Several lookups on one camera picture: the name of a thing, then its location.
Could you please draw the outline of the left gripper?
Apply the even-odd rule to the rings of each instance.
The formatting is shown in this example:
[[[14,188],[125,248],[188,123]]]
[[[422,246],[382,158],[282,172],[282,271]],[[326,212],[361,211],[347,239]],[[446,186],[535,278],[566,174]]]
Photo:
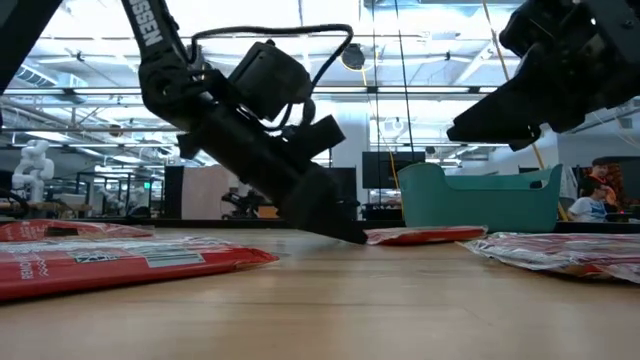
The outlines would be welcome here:
[[[313,161],[344,140],[331,115],[272,136],[240,113],[218,107],[180,135],[178,144],[184,158],[210,155],[270,200],[292,227],[362,245],[367,235],[353,217],[359,202],[343,196],[332,174]]]

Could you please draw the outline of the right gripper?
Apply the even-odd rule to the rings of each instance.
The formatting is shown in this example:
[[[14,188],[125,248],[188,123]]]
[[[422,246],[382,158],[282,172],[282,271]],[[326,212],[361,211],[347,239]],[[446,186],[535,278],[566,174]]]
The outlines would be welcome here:
[[[521,58],[515,76],[459,114],[451,141],[534,144],[540,126],[564,132],[588,113],[640,95],[640,53],[622,53],[590,35],[574,16],[573,0],[525,0],[499,35]]]

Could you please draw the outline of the red Orville popcorn bag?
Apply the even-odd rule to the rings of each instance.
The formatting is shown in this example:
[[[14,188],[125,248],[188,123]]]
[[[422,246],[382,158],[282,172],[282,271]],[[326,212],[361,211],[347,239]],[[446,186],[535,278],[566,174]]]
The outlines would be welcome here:
[[[640,234],[496,233],[462,244],[511,266],[551,272],[565,265],[640,264]]]
[[[380,246],[413,246],[482,238],[484,226],[403,227],[366,230],[367,243]]]
[[[0,302],[234,272],[278,257],[212,237],[0,244]]]
[[[552,273],[598,281],[623,281],[640,285],[640,264],[565,265],[551,269]]]
[[[153,235],[153,230],[121,224],[54,219],[34,219],[0,225],[0,242],[28,242],[54,238],[136,238]]]

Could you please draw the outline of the white building column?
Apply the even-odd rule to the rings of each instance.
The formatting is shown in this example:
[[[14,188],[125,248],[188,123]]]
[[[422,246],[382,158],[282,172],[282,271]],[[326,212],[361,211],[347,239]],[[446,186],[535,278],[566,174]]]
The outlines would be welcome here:
[[[369,150],[370,106],[368,103],[337,103],[333,115],[346,139],[331,151],[332,165],[356,169],[357,200],[364,204],[369,195],[362,187],[362,153]]]

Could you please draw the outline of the black monitor screen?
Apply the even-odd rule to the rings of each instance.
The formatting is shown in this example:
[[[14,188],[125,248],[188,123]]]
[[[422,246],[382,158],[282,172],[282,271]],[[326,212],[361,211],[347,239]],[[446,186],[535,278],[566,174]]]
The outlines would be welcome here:
[[[425,159],[424,152],[363,152],[362,186],[365,189],[396,189],[394,175]]]

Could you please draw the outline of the teal plastic basket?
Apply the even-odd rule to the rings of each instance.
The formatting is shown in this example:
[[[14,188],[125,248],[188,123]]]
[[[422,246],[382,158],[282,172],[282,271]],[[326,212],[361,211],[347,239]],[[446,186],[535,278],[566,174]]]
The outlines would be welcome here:
[[[515,175],[447,175],[429,163],[398,173],[408,227],[485,226],[546,233],[557,222],[562,167]]]

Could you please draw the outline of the person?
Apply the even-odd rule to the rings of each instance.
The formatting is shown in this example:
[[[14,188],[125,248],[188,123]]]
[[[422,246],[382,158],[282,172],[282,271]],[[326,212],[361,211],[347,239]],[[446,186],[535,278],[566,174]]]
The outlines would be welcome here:
[[[575,222],[605,222],[607,214],[605,207],[606,195],[607,189],[604,184],[588,182],[583,186],[580,197],[569,207],[569,218]]]
[[[591,171],[586,177],[586,180],[593,184],[600,184],[606,189],[605,200],[610,206],[616,207],[617,194],[612,183],[607,178],[608,175],[608,163],[604,158],[597,158],[592,161]]]

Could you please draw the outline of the beige partition board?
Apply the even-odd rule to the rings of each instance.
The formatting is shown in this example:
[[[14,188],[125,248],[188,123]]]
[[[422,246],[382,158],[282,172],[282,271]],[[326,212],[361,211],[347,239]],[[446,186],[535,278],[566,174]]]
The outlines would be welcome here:
[[[223,202],[232,191],[244,196],[249,186],[221,165],[187,167],[183,173],[181,214],[186,220],[221,220],[235,207]]]

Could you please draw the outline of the red patterned board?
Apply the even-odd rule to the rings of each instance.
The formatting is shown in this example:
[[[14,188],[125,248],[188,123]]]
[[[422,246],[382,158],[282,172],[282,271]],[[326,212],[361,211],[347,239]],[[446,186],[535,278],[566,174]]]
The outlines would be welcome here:
[[[591,171],[591,167],[588,173],[585,173],[584,177],[581,179],[580,181],[580,188],[582,189],[584,185],[586,185],[588,183],[588,181],[586,180],[586,177],[588,176],[588,174]],[[613,169],[613,165],[608,163],[608,175],[607,175],[608,180],[612,183],[616,194],[617,194],[617,202],[618,205],[616,207],[614,206],[610,206],[606,203],[605,200],[605,207],[606,207],[606,211],[607,213],[618,213],[619,211],[622,210],[622,205],[621,205],[621,197],[620,194],[623,190],[623,183],[622,183],[622,175],[620,173],[619,170],[614,170]]]

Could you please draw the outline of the dark tall cabinet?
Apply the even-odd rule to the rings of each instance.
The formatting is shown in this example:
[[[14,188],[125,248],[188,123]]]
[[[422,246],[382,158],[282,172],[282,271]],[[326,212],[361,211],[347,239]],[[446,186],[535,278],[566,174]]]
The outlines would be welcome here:
[[[622,175],[623,190],[620,194],[621,205],[640,204],[640,156],[609,156],[603,157],[619,170]]]

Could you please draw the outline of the black partition panel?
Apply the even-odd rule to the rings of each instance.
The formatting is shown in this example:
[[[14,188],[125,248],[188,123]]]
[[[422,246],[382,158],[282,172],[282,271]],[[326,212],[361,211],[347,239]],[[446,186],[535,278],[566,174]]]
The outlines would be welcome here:
[[[164,217],[182,218],[183,166],[166,166],[164,176]]]

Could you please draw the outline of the wooden background table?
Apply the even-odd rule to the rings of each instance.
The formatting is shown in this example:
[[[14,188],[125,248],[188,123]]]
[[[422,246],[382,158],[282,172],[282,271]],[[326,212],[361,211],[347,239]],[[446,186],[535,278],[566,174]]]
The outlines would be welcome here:
[[[79,218],[81,213],[91,211],[88,204],[66,204],[57,202],[29,203],[27,207],[17,202],[0,203],[0,217],[14,219],[47,218],[56,219]]]

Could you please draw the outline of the white robot figure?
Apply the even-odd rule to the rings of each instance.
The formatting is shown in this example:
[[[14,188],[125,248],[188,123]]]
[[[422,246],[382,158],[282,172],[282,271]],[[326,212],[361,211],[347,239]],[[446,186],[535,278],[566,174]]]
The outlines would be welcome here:
[[[46,140],[29,140],[21,149],[21,159],[12,175],[12,189],[29,191],[29,200],[44,200],[45,181],[54,176],[55,164],[46,157],[50,143]]]

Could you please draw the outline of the silver ventilation duct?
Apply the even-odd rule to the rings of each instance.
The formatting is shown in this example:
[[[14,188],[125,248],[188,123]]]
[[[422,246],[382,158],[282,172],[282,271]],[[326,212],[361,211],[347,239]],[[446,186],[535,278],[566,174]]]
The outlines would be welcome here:
[[[58,85],[58,79],[54,74],[41,67],[30,55],[19,66],[12,81],[22,87],[52,88]]]

